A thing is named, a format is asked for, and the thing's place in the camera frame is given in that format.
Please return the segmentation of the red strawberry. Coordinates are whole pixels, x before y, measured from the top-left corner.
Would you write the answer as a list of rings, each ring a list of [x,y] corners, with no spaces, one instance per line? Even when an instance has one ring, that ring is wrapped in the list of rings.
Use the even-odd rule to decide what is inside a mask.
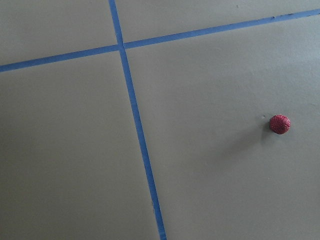
[[[278,135],[287,133],[291,128],[290,119],[282,114],[274,115],[269,120],[269,129]]]

